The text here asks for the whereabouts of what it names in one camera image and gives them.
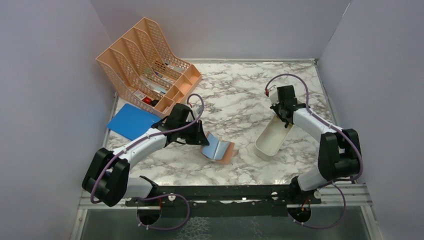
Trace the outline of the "brown leather card holder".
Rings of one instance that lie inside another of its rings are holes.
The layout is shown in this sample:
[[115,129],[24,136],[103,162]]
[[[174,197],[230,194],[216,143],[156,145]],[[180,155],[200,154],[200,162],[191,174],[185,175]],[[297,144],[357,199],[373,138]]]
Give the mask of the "brown leather card holder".
[[235,143],[220,140],[209,131],[206,134],[209,145],[202,146],[200,153],[212,162],[228,165],[239,151],[235,149]]

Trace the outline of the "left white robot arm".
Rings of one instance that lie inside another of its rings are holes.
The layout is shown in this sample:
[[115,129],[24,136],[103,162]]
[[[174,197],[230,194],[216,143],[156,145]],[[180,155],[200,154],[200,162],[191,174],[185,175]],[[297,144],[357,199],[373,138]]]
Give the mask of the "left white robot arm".
[[154,184],[147,178],[131,178],[130,170],[154,152],[171,143],[208,146],[200,117],[204,106],[192,108],[177,103],[170,114],[155,122],[140,137],[114,150],[100,148],[82,180],[82,189],[92,204],[115,206],[121,199],[138,198],[144,205],[157,200]]

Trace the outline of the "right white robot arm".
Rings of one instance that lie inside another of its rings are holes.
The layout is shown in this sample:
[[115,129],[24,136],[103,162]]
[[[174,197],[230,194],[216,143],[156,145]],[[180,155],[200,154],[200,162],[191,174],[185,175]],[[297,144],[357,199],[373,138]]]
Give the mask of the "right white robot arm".
[[300,204],[309,196],[308,191],[323,187],[341,178],[361,172],[358,133],[342,129],[319,117],[306,103],[298,101],[292,85],[273,85],[265,91],[272,109],[287,128],[297,126],[319,143],[317,166],[292,180],[289,199]]

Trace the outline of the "white plastic tray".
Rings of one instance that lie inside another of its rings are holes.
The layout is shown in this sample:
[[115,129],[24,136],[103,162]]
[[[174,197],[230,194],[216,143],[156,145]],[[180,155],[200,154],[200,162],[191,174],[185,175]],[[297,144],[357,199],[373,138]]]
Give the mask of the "white plastic tray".
[[289,123],[286,127],[286,123],[275,113],[257,137],[253,147],[254,154],[264,161],[271,160],[280,150],[293,126]]

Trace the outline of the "red item in organizer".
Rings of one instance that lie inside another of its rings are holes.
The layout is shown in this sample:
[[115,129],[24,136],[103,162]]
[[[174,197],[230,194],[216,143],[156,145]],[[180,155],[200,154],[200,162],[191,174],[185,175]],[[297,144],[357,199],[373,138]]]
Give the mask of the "red item in organizer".
[[155,107],[159,103],[159,100],[157,100],[157,99],[151,99],[151,98],[149,98],[147,96],[145,98],[143,98],[142,101],[144,103],[152,106],[152,107]]

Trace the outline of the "blue folder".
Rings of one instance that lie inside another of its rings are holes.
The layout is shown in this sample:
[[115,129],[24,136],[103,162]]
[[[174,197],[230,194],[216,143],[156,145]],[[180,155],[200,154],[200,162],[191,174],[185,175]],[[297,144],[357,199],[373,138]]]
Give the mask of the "blue folder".
[[112,117],[106,127],[133,141],[145,134],[154,123],[160,120],[161,118],[159,116],[126,103],[117,114]]

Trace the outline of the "peach plastic file organizer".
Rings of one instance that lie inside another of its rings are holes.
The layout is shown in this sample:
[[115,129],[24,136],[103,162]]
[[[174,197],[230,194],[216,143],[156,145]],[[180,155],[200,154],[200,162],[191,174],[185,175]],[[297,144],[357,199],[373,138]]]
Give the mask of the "peach plastic file organizer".
[[[202,80],[199,70],[172,52],[160,26],[142,18],[97,58],[118,96],[158,117],[185,103]],[[159,100],[155,107],[143,102]]]

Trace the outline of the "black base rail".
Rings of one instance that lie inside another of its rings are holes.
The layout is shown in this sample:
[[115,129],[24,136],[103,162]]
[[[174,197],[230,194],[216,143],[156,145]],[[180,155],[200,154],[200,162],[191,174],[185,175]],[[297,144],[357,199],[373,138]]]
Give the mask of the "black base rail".
[[148,195],[159,199],[127,200],[142,214],[154,210],[163,218],[192,217],[287,217],[289,208],[320,204],[313,191],[299,194],[289,185],[157,186]]

